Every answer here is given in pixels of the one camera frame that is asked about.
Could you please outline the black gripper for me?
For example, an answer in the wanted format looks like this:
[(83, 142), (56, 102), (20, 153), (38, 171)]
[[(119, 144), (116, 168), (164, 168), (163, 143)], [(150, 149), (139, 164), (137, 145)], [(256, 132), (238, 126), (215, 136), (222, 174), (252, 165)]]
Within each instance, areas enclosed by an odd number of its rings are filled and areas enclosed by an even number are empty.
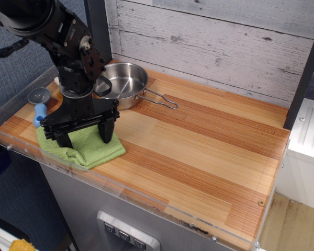
[(59, 147), (72, 148), (69, 133), (97, 125), (103, 142), (112, 140), (119, 118), (118, 100), (94, 98), (91, 92), (82, 97), (61, 96), (60, 107), (40, 122), (46, 139), (56, 140)]

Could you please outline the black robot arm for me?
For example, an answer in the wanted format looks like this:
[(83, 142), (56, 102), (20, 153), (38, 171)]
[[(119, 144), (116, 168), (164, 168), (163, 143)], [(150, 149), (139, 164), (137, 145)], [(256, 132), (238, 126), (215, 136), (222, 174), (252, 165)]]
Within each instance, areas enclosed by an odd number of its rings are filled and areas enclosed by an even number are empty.
[(71, 147), (69, 133), (94, 125), (108, 143), (119, 117), (119, 101), (105, 99), (110, 89), (94, 89), (106, 68), (88, 27), (59, 1), (0, 1), (0, 25), (20, 37), (0, 49), (0, 58), (34, 41), (49, 52), (58, 69), (63, 102), (40, 121), (46, 138)]

